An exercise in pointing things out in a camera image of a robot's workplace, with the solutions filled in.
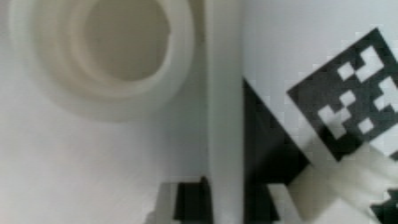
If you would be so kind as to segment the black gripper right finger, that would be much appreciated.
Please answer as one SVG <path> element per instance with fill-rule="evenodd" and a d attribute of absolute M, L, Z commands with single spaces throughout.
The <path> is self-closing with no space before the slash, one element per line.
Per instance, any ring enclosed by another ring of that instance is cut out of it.
<path fill-rule="evenodd" d="M 244 224 L 308 224 L 283 182 L 245 184 Z"/>

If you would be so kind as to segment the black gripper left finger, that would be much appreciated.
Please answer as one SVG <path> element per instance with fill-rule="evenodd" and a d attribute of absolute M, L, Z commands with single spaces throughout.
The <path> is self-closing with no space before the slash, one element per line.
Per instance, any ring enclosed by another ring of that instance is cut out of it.
<path fill-rule="evenodd" d="M 160 185 L 153 224 L 213 224 L 208 178 Z"/>

